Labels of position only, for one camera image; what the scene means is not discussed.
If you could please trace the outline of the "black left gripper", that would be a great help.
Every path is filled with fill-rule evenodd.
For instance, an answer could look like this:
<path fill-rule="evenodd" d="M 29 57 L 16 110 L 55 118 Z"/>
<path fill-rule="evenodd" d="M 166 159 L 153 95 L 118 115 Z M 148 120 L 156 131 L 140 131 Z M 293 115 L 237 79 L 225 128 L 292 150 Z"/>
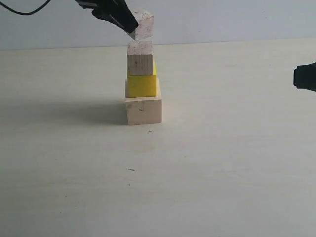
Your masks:
<path fill-rule="evenodd" d="M 83 9 L 91 9 L 92 14 L 124 30 L 134 41 L 138 22 L 124 0 L 76 0 Z"/>

